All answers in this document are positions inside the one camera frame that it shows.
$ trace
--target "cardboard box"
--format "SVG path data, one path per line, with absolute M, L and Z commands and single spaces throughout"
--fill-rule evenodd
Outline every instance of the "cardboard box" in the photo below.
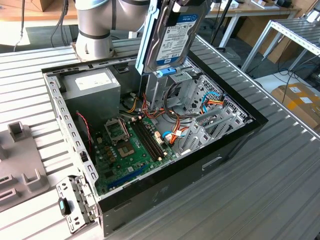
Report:
M 25 0 L 24 9 L 44 12 L 54 0 Z M 21 8 L 22 0 L 0 0 L 0 5 Z
M 280 103 L 300 118 L 310 128 L 320 133 L 320 97 L 302 83 L 282 85 L 271 92 Z
M 275 2 L 272 0 L 254 0 L 254 2 L 263 7 L 272 7 L 275 5 Z

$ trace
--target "ram slot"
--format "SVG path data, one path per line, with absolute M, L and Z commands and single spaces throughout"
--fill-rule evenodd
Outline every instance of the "ram slot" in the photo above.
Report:
M 142 122 L 137 122 L 131 125 L 134 132 L 138 135 L 139 140 L 146 148 L 148 153 L 151 155 L 152 159 L 157 161 L 158 158 L 163 158 L 165 155 L 159 148 L 156 141 L 150 136 L 148 130 Z

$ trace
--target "motherboard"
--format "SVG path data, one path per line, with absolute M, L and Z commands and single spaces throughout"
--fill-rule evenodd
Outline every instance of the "motherboard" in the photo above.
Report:
M 109 120 L 92 134 L 95 142 L 95 169 L 99 178 L 97 193 L 103 195 L 177 156 L 164 143 L 150 119 Z

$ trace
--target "latch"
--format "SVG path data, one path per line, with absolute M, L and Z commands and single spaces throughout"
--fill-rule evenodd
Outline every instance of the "latch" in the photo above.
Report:
M 55 187 L 61 214 L 66 217 L 72 234 L 99 216 L 96 201 L 83 176 L 68 176 Z

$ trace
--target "slotted metal surface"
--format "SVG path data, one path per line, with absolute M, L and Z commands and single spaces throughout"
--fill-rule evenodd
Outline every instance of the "slotted metal surface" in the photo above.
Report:
M 127 44 L 139 48 L 138 40 L 122 41 L 123 53 Z M 200 37 L 191 50 L 269 122 L 234 159 L 109 239 L 312 240 L 320 230 L 319 139 Z M 0 127 L 17 119 L 31 125 L 52 187 L 76 172 L 40 69 L 76 61 L 68 47 L 0 55 Z M 102 239 L 97 223 L 71 236 L 57 199 L 52 188 L 0 213 L 0 239 Z
M 320 54 L 320 25 L 295 18 L 272 20 L 270 26 L 313 54 Z

